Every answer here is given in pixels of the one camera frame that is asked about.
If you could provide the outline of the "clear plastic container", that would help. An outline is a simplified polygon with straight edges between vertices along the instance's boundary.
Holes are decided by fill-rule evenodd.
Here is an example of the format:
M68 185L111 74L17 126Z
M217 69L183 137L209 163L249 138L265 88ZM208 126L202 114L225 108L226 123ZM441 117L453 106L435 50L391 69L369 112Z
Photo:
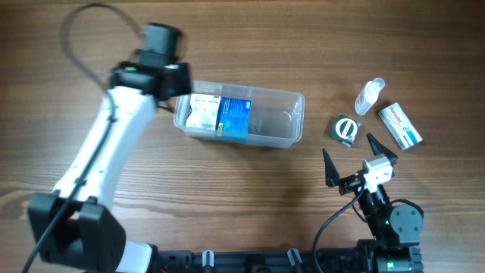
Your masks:
M301 93L196 80L176 101L174 125L189 137L288 149L304 113Z

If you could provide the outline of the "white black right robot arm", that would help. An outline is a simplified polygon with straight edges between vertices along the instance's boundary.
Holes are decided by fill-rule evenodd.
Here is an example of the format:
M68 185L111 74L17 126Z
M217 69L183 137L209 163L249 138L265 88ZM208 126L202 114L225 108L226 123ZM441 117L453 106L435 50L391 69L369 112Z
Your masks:
M371 133L367 139L373 157L363 161L362 169L340 177L328 151L323 150L325 182L338 187L339 194L355 197L321 226L312 244L312 259L318 272L411 272L424 270L421 232L424 210L407 199L391 200L383 185L394 178L398 156ZM323 231L349 208L358 206L358 217L368 225L371 239L362 239L352 249L318 249Z

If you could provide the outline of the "green round-logo box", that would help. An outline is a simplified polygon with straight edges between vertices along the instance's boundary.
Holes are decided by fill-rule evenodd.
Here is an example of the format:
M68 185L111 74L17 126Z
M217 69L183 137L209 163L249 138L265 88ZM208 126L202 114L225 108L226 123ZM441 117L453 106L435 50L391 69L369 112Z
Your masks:
M346 115L340 114L332 126L330 138L351 147L360 130L361 123Z

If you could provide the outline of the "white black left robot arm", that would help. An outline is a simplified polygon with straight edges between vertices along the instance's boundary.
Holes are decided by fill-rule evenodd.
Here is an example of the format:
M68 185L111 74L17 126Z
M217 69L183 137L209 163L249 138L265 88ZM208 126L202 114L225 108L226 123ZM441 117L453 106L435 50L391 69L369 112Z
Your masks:
M137 60L111 70L77 157L50 193L28 205L36 245L23 271L36 257L86 272L158 270L157 247L130 240L111 209L120 173L159 102L192 91L189 65L177 55L182 36L176 27L147 24Z

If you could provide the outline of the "white medicine box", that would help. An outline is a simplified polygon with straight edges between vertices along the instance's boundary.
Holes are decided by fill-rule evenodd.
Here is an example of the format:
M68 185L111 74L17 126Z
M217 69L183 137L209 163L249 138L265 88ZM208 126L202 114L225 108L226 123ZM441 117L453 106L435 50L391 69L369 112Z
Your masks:
M220 103L220 96L192 94L190 96L189 114L186 119L186 126L197 129L214 130L216 128Z

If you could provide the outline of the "blue medicine box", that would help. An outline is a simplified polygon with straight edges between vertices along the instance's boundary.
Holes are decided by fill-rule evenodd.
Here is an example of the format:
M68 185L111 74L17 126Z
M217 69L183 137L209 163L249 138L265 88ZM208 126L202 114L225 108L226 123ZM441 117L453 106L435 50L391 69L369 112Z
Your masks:
M223 97L217 117L217 136L245 141L249 135L252 101Z

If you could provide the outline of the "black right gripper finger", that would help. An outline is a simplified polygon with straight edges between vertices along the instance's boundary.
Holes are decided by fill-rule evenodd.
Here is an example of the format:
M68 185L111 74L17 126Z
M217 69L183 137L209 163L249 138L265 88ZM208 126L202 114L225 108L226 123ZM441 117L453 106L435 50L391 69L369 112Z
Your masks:
M322 149L325 164L325 184L328 187L337 187L340 185L340 175L333 163L328 151Z
M371 133L367 133L366 137L374 155L385 155L389 159L391 165L395 165L397 163L398 156L394 152L386 148Z

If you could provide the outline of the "white Panadol box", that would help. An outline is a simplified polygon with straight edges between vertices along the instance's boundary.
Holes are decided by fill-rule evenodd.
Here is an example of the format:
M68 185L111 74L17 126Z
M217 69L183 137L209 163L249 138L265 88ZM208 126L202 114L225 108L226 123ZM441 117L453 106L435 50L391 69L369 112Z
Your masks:
M402 150L411 148L423 140L399 103L393 103L380 110L379 116Z

